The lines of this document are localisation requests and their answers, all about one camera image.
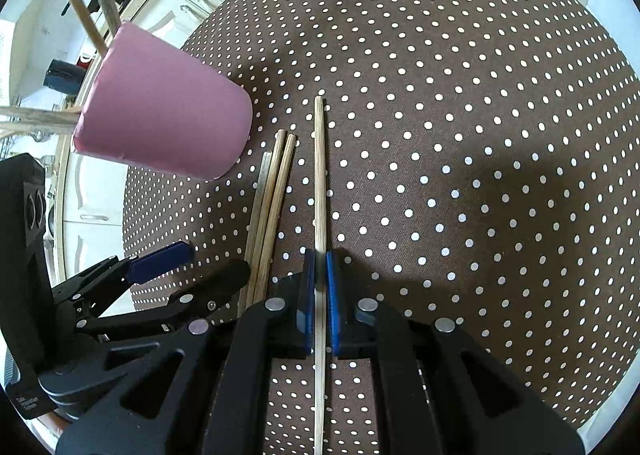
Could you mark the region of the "pink paper cup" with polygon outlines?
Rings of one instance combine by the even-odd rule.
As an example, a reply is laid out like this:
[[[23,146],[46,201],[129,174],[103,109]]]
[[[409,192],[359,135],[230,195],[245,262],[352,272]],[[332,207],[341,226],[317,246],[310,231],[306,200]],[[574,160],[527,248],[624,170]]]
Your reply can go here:
[[[125,22],[82,105],[77,152],[216,180],[241,156],[250,96],[188,53]]]

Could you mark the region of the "brown polka dot tablecloth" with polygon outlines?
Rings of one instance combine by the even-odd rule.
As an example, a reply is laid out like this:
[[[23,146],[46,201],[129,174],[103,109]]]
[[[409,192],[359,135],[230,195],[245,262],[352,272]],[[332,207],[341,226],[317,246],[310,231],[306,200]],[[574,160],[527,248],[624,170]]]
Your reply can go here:
[[[364,297],[460,325],[567,423],[639,348],[639,80],[577,0],[227,0],[183,49],[241,85],[252,134],[216,181],[132,168],[124,248],[194,262],[138,309],[242,256],[262,154],[297,138],[271,276],[314,242],[314,99],[329,244]]]

